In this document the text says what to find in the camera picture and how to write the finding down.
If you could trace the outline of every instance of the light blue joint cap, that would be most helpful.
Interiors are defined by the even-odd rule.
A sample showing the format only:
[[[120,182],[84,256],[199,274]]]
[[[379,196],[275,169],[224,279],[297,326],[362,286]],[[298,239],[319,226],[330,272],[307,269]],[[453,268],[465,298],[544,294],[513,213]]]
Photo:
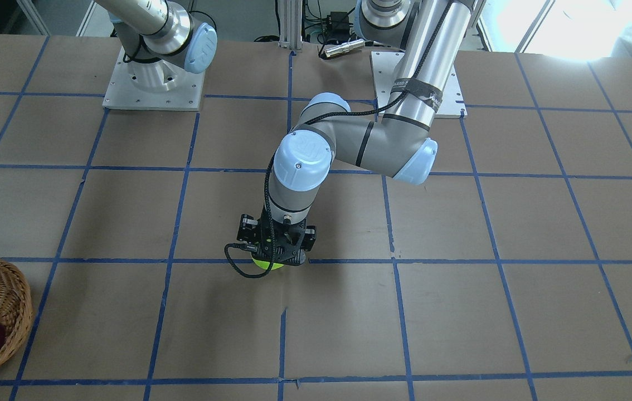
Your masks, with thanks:
[[[313,99],[311,99],[311,101],[309,102],[308,106],[306,106],[306,109],[308,109],[309,106],[319,104],[320,102],[332,102],[333,104],[343,107],[345,111],[351,111],[351,106],[348,105],[348,102],[346,102],[341,96],[338,96],[337,94],[332,94],[330,92],[324,92],[322,94],[317,94],[316,96],[314,96]]]
[[[420,185],[425,182],[430,174],[432,164],[435,163],[437,154],[437,142],[426,139],[420,149],[412,155],[403,168],[393,177],[395,180],[405,181],[413,185]]]
[[[217,31],[206,22],[195,31],[184,57],[184,70],[192,74],[204,72],[217,51]]]
[[[123,23],[123,20],[118,18],[114,13],[109,12],[108,17],[110,18],[110,23]]]
[[[276,150],[274,175],[286,188],[305,192],[326,180],[331,160],[331,147],[321,135],[295,130],[284,137]]]
[[[356,35],[358,35],[359,38],[366,39],[365,35],[363,35],[363,31],[361,31],[361,28],[360,28],[360,25],[361,25],[361,21],[360,21],[361,2],[362,2],[362,0],[358,0],[356,2],[356,9],[353,10],[353,12],[355,13],[355,18],[353,20],[353,30],[356,33]]]

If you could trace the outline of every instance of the black cable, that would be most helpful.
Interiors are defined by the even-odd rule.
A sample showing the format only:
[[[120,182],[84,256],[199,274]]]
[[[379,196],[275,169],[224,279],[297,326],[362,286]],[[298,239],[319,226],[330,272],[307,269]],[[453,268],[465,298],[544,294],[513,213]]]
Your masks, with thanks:
[[[127,53],[123,54],[123,63],[127,64],[132,63],[133,61],[137,61],[138,63],[154,63],[155,61],[160,60],[159,58],[135,58],[138,56],[138,53],[140,53],[141,48],[148,50],[147,46],[145,45],[145,39],[143,38],[143,35],[139,36],[140,39],[138,39],[138,48],[135,49],[135,52],[133,52],[132,56],[128,55]]]
[[[420,74],[420,70],[422,69],[422,66],[425,64],[425,59],[427,58],[427,54],[430,53],[430,48],[432,48],[432,44],[435,41],[435,37],[437,36],[437,34],[440,31],[440,28],[443,27],[443,21],[445,20],[445,16],[448,15],[448,11],[450,6],[452,5],[452,0],[450,0],[448,2],[448,5],[445,7],[445,10],[443,11],[443,16],[440,17],[440,20],[438,21],[437,25],[435,26],[435,30],[433,31],[432,35],[430,36],[430,40],[427,43],[427,46],[425,46],[425,50],[423,50],[422,53],[422,57],[420,58],[420,61],[417,64],[417,67],[415,68],[415,73],[412,74],[412,78],[411,79],[415,79],[417,78],[418,74]],[[370,116],[372,114],[378,114],[381,111],[386,111],[387,109],[390,109],[390,107],[395,106],[396,104],[398,104],[398,102],[402,101],[403,99],[405,99],[405,96],[407,96],[408,91],[403,90],[402,93],[400,93],[400,95],[395,98],[394,101],[389,102],[389,104],[383,106],[383,107],[378,107],[378,109],[372,110],[372,111],[334,111],[331,113],[326,113],[326,114],[321,114],[318,117],[314,117],[313,119],[310,119],[309,121],[306,121],[305,124],[306,125],[311,125],[313,123],[319,122],[323,119],[327,119],[328,117],[336,117],[336,116]]]
[[[207,18],[209,18],[209,19],[212,21],[212,28],[214,28],[215,30],[217,30],[217,23],[215,22],[215,19],[214,19],[214,18],[212,18],[212,16],[211,16],[211,15],[209,15],[208,13],[203,12],[203,11],[197,11],[197,10],[192,10],[192,11],[190,11],[189,13],[198,13],[198,14],[206,15],[206,16],[207,16]]]
[[[279,19],[279,0],[274,0],[274,13],[276,14],[276,26],[281,36],[281,20]]]
[[[328,36],[324,35],[324,37],[323,37],[323,45],[321,45],[321,49],[318,51],[318,56],[319,56],[319,57],[324,58],[324,57],[323,57],[323,49],[326,47],[326,43],[328,43],[329,39],[331,39],[331,33],[333,32],[333,29],[334,29],[336,26],[341,25],[341,23],[342,23],[343,21],[347,20],[347,19],[348,19],[348,16],[349,16],[349,15],[351,15],[351,13],[352,13],[353,11],[355,11],[355,9],[356,9],[355,7],[351,8],[351,10],[350,10],[350,11],[348,11],[348,12],[346,13],[346,15],[344,15],[344,16],[342,16],[342,17],[341,17],[341,20],[340,20],[340,21],[338,21],[338,23],[336,23],[336,25],[334,25],[333,21],[331,21],[331,31],[329,31]]]
[[[272,172],[272,167],[274,166],[274,156],[272,155],[271,160],[269,161],[269,165],[267,167],[267,172],[266,175],[264,177],[264,208],[266,210],[266,218],[269,221],[269,243],[271,246],[271,252],[270,252],[270,256],[269,256],[269,266],[266,268],[265,271],[261,272],[260,274],[249,274],[249,273],[245,273],[242,271],[242,269],[240,269],[236,263],[234,263],[234,260],[232,259],[232,257],[229,255],[229,249],[230,248],[237,248],[237,249],[242,249],[243,251],[247,251],[247,244],[240,244],[240,243],[229,243],[225,245],[225,256],[227,257],[227,261],[229,261],[229,264],[232,265],[232,268],[234,268],[234,270],[236,272],[238,272],[240,274],[240,276],[242,277],[246,277],[246,278],[261,278],[266,276],[267,274],[269,274],[269,272],[272,271],[272,268],[274,267],[274,255],[276,254],[276,235],[274,234],[274,221],[272,219],[272,214],[271,214],[271,205],[270,205],[270,201],[269,201],[269,176],[271,175]]]
[[[276,42],[279,41],[279,36],[276,35],[264,35],[264,36],[259,36],[258,38],[254,39],[255,42]]]

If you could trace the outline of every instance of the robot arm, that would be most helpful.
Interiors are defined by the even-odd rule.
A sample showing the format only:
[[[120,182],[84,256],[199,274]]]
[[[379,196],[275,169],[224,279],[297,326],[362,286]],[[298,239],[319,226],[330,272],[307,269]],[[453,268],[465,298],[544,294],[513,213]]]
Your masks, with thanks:
[[[283,138],[267,169],[265,207],[256,221],[242,215],[238,241],[229,248],[252,253],[265,269],[306,261],[316,229],[306,216],[334,159],[415,185],[425,181],[437,152],[429,136],[449,71],[476,0],[359,0],[359,36],[405,48],[390,102],[374,112],[352,113],[336,94],[316,95]],[[384,111],[376,123],[359,116]]]
[[[167,61],[185,71],[206,70],[217,49],[212,26],[166,0],[97,0],[110,13],[130,61]]]

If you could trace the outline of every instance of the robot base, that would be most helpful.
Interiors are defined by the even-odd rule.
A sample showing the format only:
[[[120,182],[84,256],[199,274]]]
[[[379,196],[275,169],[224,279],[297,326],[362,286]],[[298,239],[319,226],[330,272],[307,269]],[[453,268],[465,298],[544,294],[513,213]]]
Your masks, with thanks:
[[[199,111],[205,74],[179,71],[168,91],[145,91],[133,83],[133,71],[123,63],[123,50],[105,91],[103,106],[115,110]]]
[[[393,87],[393,71],[400,62],[403,52],[392,51],[372,51],[370,53],[371,64],[373,66],[373,81],[375,82],[375,93],[378,95],[378,107],[388,104],[390,99],[390,89]],[[459,87],[457,74],[454,67],[450,71],[448,83],[443,91],[443,104],[435,114],[436,119],[459,119],[464,112],[467,116],[467,107],[464,106],[462,89]]]

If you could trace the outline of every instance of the bright light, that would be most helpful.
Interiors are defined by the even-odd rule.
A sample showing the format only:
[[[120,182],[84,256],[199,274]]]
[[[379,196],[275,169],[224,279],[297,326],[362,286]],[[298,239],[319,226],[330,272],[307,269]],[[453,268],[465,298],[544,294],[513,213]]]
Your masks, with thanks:
[[[628,22],[610,2],[559,1],[534,36],[527,53],[580,61],[611,56]]]

